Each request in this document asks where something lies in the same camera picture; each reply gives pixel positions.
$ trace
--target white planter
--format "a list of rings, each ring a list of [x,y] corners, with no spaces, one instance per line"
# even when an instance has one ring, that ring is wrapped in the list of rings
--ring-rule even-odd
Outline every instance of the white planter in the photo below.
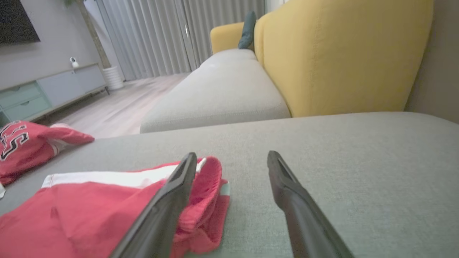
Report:
[[[123,80],[121,80],[118,73],[118,67],[115,66],[102,71],[109,90],[117,90],[124,87]]]

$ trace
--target light blue cabinet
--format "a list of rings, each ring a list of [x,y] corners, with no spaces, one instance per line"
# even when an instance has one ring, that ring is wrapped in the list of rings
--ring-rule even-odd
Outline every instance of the light blue cabinet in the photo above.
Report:
[[[58,107],[85,93],[78,83],[74,71],[56,74],[37,80],[37,82],[48,96],[53,107]]]
[[[85,93],[105,86],[104,77],[98,66],[89,66],[75,70],[75,76]]]
[[[0,127],[33,120],[105,85],[99,66],[92,64],[0,91]]]
[[[0,92],[0,106],[2,108],[11,107],[22,101],[40,96],[40,90],[35,82],[18,86],[11,90]]]

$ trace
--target cabinet drawer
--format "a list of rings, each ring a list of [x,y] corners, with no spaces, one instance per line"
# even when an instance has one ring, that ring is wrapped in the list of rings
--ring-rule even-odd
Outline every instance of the cabinet drawer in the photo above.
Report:
[[[36,83],[18,86],[11,90],[0,92],[0,106],[6,108],[38,96],[40,96],[40,91]]]
[[[7,109],[5,113],[10,117],[11,121],[24,120],[48,108],[50,108],[48,102],[43,97],[39,97]]]

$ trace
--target jersey number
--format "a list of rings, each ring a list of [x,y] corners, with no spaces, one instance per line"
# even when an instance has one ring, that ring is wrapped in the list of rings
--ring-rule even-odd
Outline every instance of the jersey number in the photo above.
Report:
[[[18,122],[12,122],[6,125],[2,131],[0,132],[0,141],[3,145],[3,151],[0,154],[0,161],[4,161],[11,153],[13,153],[19,145],[22,145],[24,142],[29,140],[28,132],[21,133],[17,135],[16,132],[20,130],[24,130],[27,127],[25,125],[19,126],[18,128],[14,129],[10,135],[4,135],[4,132],[13,124]]]

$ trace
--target yellow sofa backrest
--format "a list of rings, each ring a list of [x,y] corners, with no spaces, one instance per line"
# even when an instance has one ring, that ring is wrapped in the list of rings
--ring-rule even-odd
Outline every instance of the yellow sofa backrest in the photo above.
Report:
[[[290,0],[255,26],[257,59],[293,117],[402,111],[432,0]]]

